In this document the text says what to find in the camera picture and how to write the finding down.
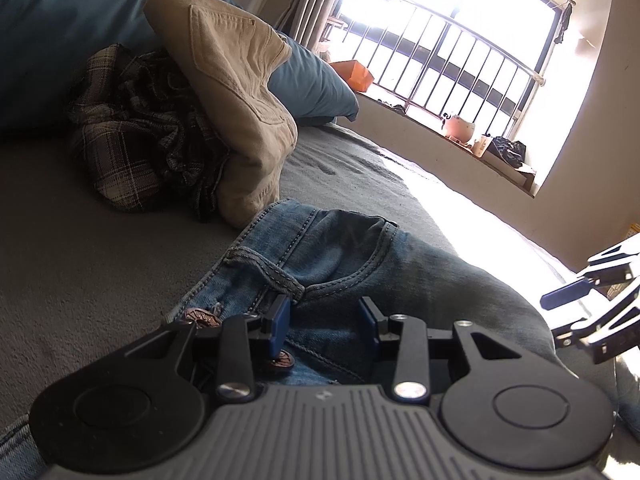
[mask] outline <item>orange paper bag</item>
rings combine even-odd
[[[373,83],[373,76],[369,69],[355,59],[351,61],[336,61],[331,63],[331,66],[346,81],[351,90],[366,92],[371,83]]]

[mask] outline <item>plaid shirt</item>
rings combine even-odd
[[[165,50],[136,57],[112,44],[97,52],[67,113],[73,158],[116,208],[145,212],[176,195],[203,221],[216,208],[229,149]]]

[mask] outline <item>blue pillow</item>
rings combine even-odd
[[[0,128],[59,121],[75,71],[105,46],[159,48],[145,1],[0,0]]]
[[[297,41],[287,42],[291,58],[271,75],[269,90],[299,124],[319,126],[340,116],[354,121],[358,100],[347,83]]]

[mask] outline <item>blue jeans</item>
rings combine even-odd
[[[392,222],[293,200],[269,206],[222,259],[168,314],[221,310],[221,318],[264,312],[278,293],[293,300],[286,348],[294,355],[288,384],[359,383],[373,361],[354,327],[358,300],[370,296],[385,314],[420,317],[449,329],[468,319],[559,363],[542,316],[484,270],[435,249]],[[203,389],[206,390],[204,377]],[[0,478],[34,478],[44,464],[26,425],[13,455],[0,449]]]

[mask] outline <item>bed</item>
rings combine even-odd
[[[63,138],[36,133],[13,134],[0,150],[0,426],[46,385],[154,329],[239,233],[219,218],[196,222],[183,205],[116,211],[69,163]],[[384,216],[537,307],[540,295],[573,277],[432,174],[334,124],[299,127],[280,195]],[[555,325],[604,305],[592,292],[545,319]],[[594,368],[573,350],[562,358],[617,399],[612,362]]]

